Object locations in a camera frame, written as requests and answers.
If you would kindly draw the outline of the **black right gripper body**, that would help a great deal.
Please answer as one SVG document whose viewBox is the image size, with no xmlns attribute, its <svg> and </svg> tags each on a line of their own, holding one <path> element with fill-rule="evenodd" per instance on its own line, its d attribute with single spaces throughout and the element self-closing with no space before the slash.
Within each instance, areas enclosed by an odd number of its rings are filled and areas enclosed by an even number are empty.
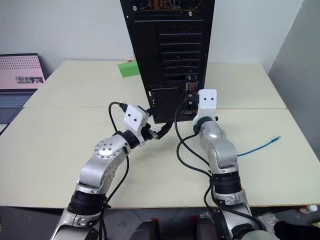
<svg viewBox="0 0 320 240">
<path fill-rule="evenodd" d="M 186 117 L 195 117 L 198 113 L 198 104 L 197 103 L 188 103 L 185 106 L 185 116 Z"/>
</svg>

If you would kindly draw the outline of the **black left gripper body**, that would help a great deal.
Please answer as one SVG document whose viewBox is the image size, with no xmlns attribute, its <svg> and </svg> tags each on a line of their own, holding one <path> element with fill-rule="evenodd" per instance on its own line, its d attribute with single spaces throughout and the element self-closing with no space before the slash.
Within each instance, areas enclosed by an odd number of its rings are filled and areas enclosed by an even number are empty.
<svg viewBox="0 0 320 240">
<path fill-rule="evenodd" d="M 147 113 L 147 118 L 146 118 L 147 121 L 149 117 L 151 117 L 151 115 Z M 146 122 L 145 125 L 142 127 L 141 135 L 145 141 L 151 140 L 151 139 L 157 139 L 156 132 L 151 130 L 151 125 L 148 122 Z"/>
</svg>

